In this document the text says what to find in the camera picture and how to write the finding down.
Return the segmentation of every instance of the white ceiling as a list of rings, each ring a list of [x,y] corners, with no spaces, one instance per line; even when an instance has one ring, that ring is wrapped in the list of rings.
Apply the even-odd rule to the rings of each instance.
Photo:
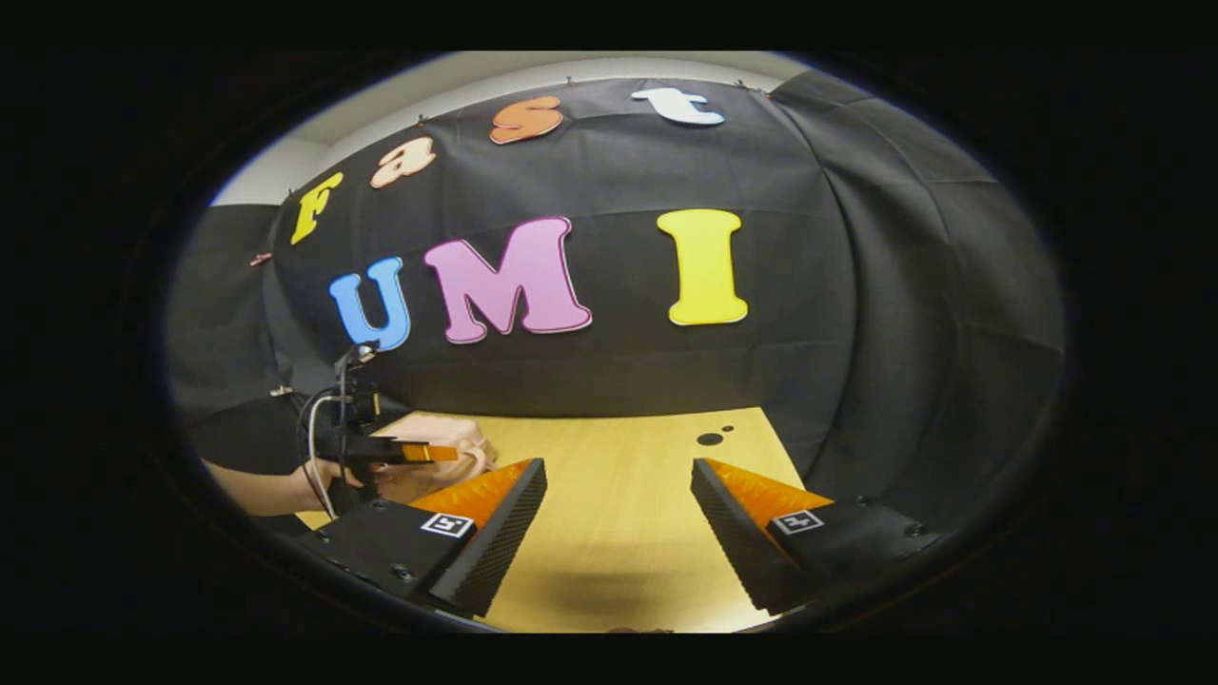
[[[347,135],[384,119],[395,112],[454,88],[547,65],[604,60],[608,57],[648,57],[680,60],[715,67],[708,73],[721,74],[722,68],[738,69],[742,77],[761,76],[772,79],[772,88],[806,71],[800,62],[775,52],[747,51],[469,51],[453,52],[425,65],[391,77],[335,105],[292,130],[289,137],[322,145],[334,145]],[[571,65],[569,71],[577,65]],[[544,69],[537,76],[543,77]],[[748,85],[766,88],[766,84]]]

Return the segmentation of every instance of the wooden table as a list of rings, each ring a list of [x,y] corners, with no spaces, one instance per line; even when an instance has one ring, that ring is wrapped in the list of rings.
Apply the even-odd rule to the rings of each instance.
[[[760,408],[468,418],[498,450],[499,464],[543,458],[549,481],[482,623],[513,633],[726,633],[773,618],[753,608],[689,491],[698,457],[803,488]],[[698,442],[711,433],[723,440]],[[320,513],[301,518],[312,528],[326,522]]]

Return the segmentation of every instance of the black fabric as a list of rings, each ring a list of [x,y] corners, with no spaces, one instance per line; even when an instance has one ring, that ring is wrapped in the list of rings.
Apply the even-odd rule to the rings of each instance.
[[[262,280],[273,205],[208,208],[178,260],[166,302],[166,378],[186,423],[266,397],[283,383]]]
[[[635,90],[671,85],[726,122],[687,127]],[[561,100],[542,138],[496,145],[508,104]],[[395,146],[429,135],[437,158],[373,189]],[[317,229],[275,273],[285,316],[336,358],[350,345],[329,296],[397,256],[409,339],[365,369],[413,407],[505,416],[642,416],[761,406],[806,485],[867,495],[937,529],[966,520],[1028,462],[1061,382],[1063,311],[1049,256],[994,176],[931,127],[817,71],[772,98],[721,84],[610,79],[518,93],[429,119],[343,160]],[[678,274],[664,212],[737,213],[742,322],[677,327]],[[453,345],[426,250],[466,240],[497,266],[520,223],[571,219],[571,280],[591,327]],[[523,316],[518,312],[518,319]]]

